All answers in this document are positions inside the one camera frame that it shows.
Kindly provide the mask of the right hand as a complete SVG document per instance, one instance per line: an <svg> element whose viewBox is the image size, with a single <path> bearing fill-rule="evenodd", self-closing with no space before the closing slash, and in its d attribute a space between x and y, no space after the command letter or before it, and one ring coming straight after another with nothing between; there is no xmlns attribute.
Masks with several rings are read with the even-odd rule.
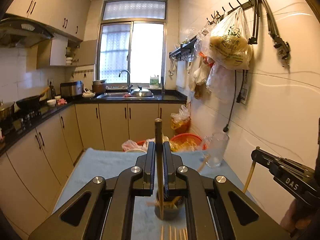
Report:
<svg viewBox="0 0 320 240"><path fill-rule="evenodd" d="M288 233L293 233L295 230L304 230L312 221L314 214L315 211L303 211L300 202L294 199L281 219L280 226Z"/></svg>

